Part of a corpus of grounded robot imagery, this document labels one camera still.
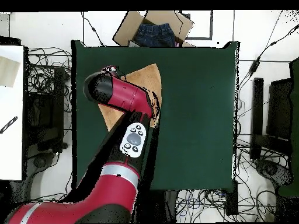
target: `green tabletop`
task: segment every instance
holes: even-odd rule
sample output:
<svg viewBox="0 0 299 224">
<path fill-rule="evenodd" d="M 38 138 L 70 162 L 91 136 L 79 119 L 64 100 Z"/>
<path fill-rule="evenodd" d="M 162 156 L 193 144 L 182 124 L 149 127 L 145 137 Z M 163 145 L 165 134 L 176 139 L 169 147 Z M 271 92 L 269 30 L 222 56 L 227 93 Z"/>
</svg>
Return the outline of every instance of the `green tabletop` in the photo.
<svg viewBox="0 0 299 224">
<path fill-rule="evenodd" d="M 107 65 L 125 74 L 157 64 L 162 108 L 153 190 L 231 188 L 235 53 L 226 48 L 84 47 L 77 55 L 77 183 L 107 134 L 103 116 L 82 91 Z"/>
</svg>

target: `cardboard box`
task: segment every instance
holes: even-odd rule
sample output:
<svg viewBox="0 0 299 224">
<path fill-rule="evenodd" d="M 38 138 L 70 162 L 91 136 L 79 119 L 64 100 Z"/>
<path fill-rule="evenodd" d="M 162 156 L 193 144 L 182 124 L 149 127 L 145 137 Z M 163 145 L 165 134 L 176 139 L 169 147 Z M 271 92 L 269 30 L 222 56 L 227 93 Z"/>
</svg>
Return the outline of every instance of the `cardboard box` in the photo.
<svg viewBox="0 0 299 224">
<path fill-rule="evenodd" d="M 169 23 L 175 34 L 176 42 L 180 44 L 183 44 L 194 24 L 174 10 L 149 10 L 144 17 L 138 11 L 128 11 L 113 36 L 113 40 L 118 45 L 127 47 L 129 41 L 134 40 L 140 24 L 161 25 L 165 23 Z"/>
</svg>

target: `gray button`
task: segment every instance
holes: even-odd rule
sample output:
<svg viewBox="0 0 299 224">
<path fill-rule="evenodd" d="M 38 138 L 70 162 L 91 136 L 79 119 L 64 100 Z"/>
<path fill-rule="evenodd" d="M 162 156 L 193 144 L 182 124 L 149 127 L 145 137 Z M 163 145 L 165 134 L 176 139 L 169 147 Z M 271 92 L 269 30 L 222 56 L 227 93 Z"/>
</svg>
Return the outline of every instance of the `gray button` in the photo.
<svg viewBox="0 0 299 224">
<path fill-rule="evenodd" d="M 136 133 L 129 134 L 129 136 L 127 137 L 127 140 L 129 143 L 131 143 L 133 145 L 140 145 L 140 143 L 141 143 L 141 137 Z"/>
</svg>

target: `jeans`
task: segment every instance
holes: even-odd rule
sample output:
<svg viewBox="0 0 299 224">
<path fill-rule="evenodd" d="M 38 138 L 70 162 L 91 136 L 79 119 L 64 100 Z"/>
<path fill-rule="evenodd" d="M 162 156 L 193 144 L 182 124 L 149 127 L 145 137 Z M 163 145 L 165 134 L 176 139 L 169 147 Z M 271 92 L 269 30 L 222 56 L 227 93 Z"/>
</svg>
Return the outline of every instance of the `jeans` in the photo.
<svg viewBox="0 0 299 224">
<path fill-rule="evenodd" d="M 143 47 L 174 47 L 175 34 L 168 23 L 140 24 L 134 41 Z"/>
</svg>

